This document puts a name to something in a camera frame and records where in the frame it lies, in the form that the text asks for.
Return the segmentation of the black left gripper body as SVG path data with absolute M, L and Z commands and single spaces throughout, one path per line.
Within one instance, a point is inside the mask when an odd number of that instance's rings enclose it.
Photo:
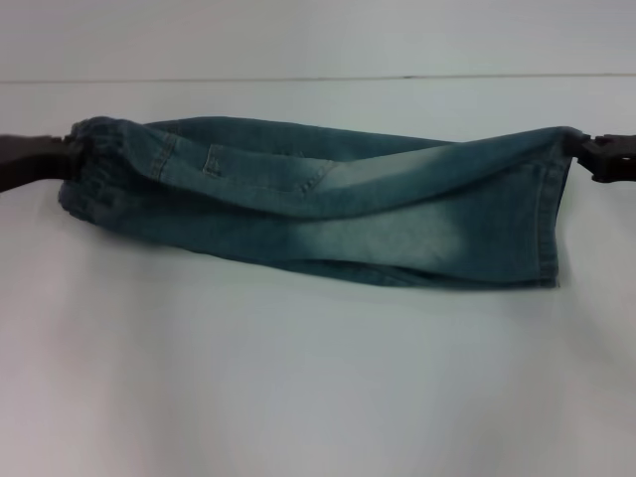
M 60 139 L 1 136 L 1 192 L 40 180 L 60 178 Z

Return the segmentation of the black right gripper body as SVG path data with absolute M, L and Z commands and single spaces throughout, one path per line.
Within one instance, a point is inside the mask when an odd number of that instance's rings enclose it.
M 599 183 L 635 182 L 635 136 L 596 136 L 592 180 Z

